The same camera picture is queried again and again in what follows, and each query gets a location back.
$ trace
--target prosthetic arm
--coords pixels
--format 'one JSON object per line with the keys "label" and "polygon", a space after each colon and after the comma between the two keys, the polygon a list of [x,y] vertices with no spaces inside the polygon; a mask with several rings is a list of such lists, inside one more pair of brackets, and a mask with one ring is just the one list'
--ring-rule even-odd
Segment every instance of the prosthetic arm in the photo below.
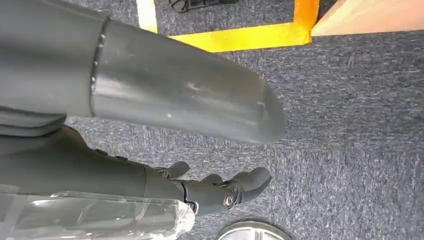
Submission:
{"label": "prosthetic arm", "polygon": [[271,180],[264,168],[176,180],[184,162],[152,168],[90,149],[63,124],[68,115],[261,144],[285,126],[266,81],[229,60],[58,0],[2,0],[0,185],[179,200],[204,215],[257,197]]}

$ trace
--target clear plastic bag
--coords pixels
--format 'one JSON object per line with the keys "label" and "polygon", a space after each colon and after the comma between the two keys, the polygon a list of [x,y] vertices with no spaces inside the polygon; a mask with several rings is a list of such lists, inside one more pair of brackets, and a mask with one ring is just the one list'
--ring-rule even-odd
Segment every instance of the clear plastic bag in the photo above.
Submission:
{"label": "clear plastic bag", "polygon": [[175,240],[195,222],[192,209],[178,200],[17,193],[0,185],[0,240]]}

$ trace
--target yellow tape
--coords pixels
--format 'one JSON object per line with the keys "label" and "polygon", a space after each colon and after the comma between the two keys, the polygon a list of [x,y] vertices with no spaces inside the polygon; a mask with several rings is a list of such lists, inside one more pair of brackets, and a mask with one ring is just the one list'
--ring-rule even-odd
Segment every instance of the yellow tape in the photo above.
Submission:
{"label": "yellow tape", "polygon": [[291,22],[185,34],[170,38],[217,53],[299,45],[308,40],[305,37],[305,31]]}
{"label": "yellow tape", "polygon": [[319,5],[320,0],[295,0],[294,21],[290,23],[192,33],[170,38],[212,53],[304,45],[311,42],[310,32],[317,20]]}

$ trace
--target gray arm cover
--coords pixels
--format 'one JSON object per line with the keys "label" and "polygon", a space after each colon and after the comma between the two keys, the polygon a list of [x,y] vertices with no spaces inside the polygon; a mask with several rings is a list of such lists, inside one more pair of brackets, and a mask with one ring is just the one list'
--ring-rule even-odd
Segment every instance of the gray arm cover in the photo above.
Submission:
{"label": "gray arm cover", "polygon": [[0,2],[0,86],[4,135],[42,135],[66,115],[250,143],[275,142],[285,129],[282,105],[256,73],[58,0]]}

